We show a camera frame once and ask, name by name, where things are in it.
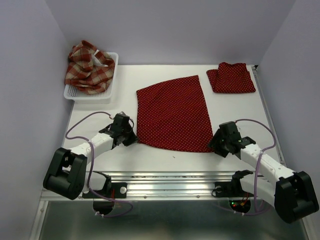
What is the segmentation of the red polka dot skirt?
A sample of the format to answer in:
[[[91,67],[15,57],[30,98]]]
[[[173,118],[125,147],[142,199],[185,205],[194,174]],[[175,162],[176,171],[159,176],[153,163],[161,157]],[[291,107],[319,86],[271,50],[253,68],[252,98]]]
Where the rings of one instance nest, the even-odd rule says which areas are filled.
[[[211,153],[213,130],[198,75],[137,90],[139,143],[190,153]]]
[[[255,93],[256,88],[245,63],[222,62],[218,69],[206,71],[212,91],[216,94]]]

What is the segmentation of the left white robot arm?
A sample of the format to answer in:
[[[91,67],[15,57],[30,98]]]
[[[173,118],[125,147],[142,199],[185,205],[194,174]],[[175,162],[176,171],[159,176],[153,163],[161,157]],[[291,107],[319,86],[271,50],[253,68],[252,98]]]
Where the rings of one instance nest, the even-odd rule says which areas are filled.
[[[93,170],[86,172],[87,165],[94,164],[96,157],[111,151],[119,145],[126,147],[136,143],[133,120],[123,112],[117,113],[113,122],[98,131],[92,138],[82,136],[65,138],[68,140],[81,139],[85,142],[66,149],[58,148],[52,157],[43,180],[43,187],[70,200],[76,199],[81,193],[89,191],[88,180]]]

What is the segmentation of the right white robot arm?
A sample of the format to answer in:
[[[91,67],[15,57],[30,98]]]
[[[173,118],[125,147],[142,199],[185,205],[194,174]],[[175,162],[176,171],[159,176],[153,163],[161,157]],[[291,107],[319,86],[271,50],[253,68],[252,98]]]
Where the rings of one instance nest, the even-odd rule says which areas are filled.
[[[238,170],[230,181],[215,182],[212,196],[216,198],[250,197],[261,199],[273,207],[288,224],[319,211],[320,206],[311,177],[296,172],[266,154],[252,138],[242,137],[236,122],[219,125],[208,145],[225,158],[233,155],[255,169]]]

